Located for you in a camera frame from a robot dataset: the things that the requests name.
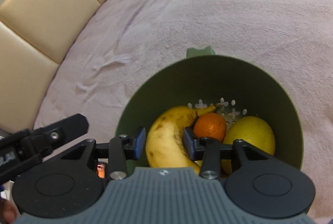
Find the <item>yellow spotted banana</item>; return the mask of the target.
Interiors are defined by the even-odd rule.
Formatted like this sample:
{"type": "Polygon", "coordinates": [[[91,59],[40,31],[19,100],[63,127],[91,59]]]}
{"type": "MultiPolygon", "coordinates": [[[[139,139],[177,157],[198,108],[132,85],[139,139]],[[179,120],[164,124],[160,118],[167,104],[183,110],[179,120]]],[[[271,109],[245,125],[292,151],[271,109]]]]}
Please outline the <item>yellow spotted banana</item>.
{"type": "Polygon", "coordinates": [[[146,157],[151,168],[193,168],[199,174],[200,167],[192,161],[183,145],[183,133],[197,117],[212,113],[215,105],[203,109],[176,106],[161,114],[152,124],[146,139],[146,157]]]}

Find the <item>mandarin orange far left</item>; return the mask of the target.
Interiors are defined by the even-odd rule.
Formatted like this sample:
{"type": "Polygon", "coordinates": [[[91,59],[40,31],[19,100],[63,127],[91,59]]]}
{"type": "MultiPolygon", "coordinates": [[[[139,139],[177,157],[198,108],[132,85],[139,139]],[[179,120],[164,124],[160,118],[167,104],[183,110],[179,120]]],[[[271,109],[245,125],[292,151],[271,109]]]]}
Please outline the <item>mandarin orange far left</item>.
{"type": "Polygon", "coordinates": [[[221,115],[207,113],[197,119],[193,127],[193,133],[198,138],[208,137],[223,142],[226,128],[226,120],[221,115]]]}

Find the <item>yellow lemon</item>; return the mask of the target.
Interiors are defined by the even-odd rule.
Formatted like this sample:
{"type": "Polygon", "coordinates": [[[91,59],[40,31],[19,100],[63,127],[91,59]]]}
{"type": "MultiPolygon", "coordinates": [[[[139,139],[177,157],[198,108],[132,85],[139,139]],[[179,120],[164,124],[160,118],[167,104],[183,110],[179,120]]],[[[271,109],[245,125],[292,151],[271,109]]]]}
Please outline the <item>yellow lemon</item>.
{"type": "Polygon", "coordinates": [[[236,139],[242,139],[272,156],[275,154],[273,130],[258,117],[247,116],[236,121],[227,131],[223,144],[233,144],[236,139]]]}

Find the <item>green colander bowl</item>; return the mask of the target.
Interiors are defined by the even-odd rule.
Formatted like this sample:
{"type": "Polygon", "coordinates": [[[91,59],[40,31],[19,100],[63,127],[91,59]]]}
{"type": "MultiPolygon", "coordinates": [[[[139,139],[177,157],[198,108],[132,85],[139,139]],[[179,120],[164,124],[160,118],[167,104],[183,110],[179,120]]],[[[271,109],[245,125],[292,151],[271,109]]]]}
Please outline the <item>green colander bowl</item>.
{"type": "Polygon", "coordinates": [[[164,111],[178,105],[210,105],[224,100],[240,119],[265,120],[275,135],[275,157],[301,169],[304,138],[297,110],[281,84],[259,67],[237,58],[217,55],[211,47],[188,49],[186,58],[151,76],[131,97],[116,135],[150,129],[164,111]]]}

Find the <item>cream padded headboard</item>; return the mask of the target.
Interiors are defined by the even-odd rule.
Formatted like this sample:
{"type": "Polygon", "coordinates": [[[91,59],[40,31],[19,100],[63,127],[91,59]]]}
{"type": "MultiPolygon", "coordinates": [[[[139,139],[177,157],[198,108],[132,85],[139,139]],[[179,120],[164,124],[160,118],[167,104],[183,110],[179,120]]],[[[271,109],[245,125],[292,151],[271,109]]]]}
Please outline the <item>cream padded headboard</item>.
{"type": "Polygon", "coordinates": [[[5,0],[1,4],[1,129],[34,125],[76,37],[105,0],[5,0]]]}

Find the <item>pink bed blanket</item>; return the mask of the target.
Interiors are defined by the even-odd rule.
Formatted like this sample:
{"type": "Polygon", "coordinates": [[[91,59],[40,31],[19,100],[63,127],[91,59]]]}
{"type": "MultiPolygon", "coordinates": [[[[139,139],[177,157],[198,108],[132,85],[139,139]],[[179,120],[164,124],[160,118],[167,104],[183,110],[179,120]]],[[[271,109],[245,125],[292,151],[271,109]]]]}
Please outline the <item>pink bed blanket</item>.
{"type": "Polygon", "coordinates": [[[269,72],[296,106],[310,210],[332,219],[332,0],[106,0],[68,51],[40,106],[39,128],[81,113],[107,142],[144,81],[211,46],[269,72]]]}

